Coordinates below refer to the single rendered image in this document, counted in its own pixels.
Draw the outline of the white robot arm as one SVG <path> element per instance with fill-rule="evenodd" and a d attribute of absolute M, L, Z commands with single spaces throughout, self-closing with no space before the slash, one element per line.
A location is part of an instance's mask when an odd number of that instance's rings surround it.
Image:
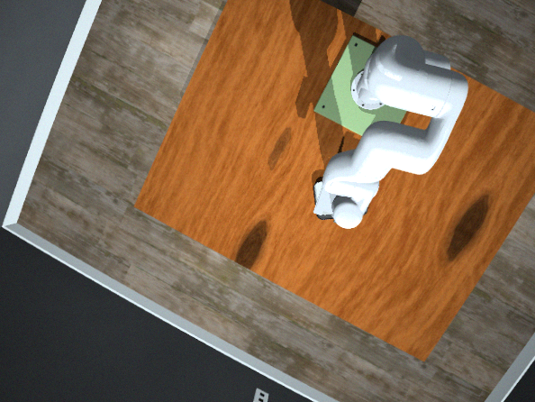
<path fill-rule="evenodd" d="M 333 214 L 343 228 L 361 222 L 379 189 L 379 180 L 391 168 L 423 174 L 434 165 L 468 91 L 467 79 L 450 70 L 448 58 L 423 50 L 417 40 L 406 35 L 383 41 L 363 71 L 351 85 L 357 105 L 372 110 L 386 104 L 431 116 L 431 121 L 425 130 L 390 121 L 372 123 L 355 153 L 344 151 L 330 159 L 313 212 Z"/>

